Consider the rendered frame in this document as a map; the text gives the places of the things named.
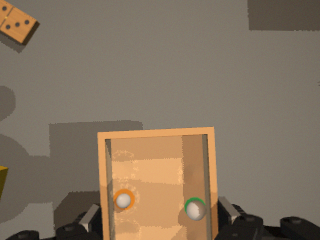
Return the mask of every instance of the green ring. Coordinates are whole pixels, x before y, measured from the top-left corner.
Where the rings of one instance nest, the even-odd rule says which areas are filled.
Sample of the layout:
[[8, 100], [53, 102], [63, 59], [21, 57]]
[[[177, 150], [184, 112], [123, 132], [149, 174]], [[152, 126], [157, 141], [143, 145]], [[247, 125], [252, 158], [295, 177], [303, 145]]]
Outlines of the green ring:
[[186, 201], [186, 204], [184, 205], [184, 211], [185, 211], [185, 212], [187, 212], [187, 206], [188, 206], [188, 204], [189, 204], [190, 202], [192, 202], [192, 201], [199, 201], [199, 202], [202, 202], [203, 205], [206, 205], [201, 198], [197, 198], [197, 197], [189, 198], [188, 201]]

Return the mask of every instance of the yellow block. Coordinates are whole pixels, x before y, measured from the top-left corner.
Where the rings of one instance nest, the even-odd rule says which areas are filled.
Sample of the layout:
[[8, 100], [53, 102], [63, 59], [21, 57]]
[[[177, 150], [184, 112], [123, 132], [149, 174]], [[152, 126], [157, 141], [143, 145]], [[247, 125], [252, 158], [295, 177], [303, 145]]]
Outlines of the yellow block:
[[8, 168], [0, 166], [0, 199], [4, 188], [4, 183], [6, 181], [7, 173]]

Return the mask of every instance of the wooden tray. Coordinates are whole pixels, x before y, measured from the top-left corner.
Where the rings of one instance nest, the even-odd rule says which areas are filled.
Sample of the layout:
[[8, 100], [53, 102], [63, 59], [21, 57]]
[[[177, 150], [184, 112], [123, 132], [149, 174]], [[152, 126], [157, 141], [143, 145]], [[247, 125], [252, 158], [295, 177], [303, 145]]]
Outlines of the wooden tray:
[[[104, 240], [208, 240], [218, 234], [214, 128], [98, 133]], [[121, 209], [116, 198], [131, 197]], [[205, 203], [199, 221], [185, 209]]]

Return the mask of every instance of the white ball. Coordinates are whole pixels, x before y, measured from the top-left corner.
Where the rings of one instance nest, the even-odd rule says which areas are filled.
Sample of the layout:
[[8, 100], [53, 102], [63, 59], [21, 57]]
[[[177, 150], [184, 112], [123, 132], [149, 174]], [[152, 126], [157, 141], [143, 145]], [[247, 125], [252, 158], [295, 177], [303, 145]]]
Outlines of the white ball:
[[187, 215], [194, 221], [200, 221], [206, 215], [206, 207], [200, 201], [191, 201], [187, 206]]
[[120, 208], [127, 208], [131, 203], [131, 198], [128, 194], [122, 193], [117, 197], [116, 203]]

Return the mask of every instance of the orange ring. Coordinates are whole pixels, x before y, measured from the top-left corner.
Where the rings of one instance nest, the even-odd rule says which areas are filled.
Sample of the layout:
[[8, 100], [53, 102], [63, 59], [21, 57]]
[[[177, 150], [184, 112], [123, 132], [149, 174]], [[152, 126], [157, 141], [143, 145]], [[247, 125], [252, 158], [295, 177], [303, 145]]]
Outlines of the orange ring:
[[[131, 199], [130, 205], [129, 205], [128, 207], [126, 207], [126, 208], [121, 208], [121, 207], [119, 207], [118, 204], [117, 204], [117, 198], [118, 198], [121, 194], [123, 194], [123, 193], [128, 194], [129, 197], [130, 197], [130, 199]], [[116, 194], [113, 196], [113, 202], [114, 202], [114, 205], [116, 205], [117, 208], [119, 208], [119, 209], [121, 209], [121, 210], [128, 210], [128, 209], [132, 208], [132, 206], [133, 206], [133, 204], [134, 204], [134, 195], [133, 195], [133, 193], [132, 193], [130, 190], [128, 190], [128, 189], [121, 189], [121, 190], [119, 190], [118, 192], [116, 192]]]

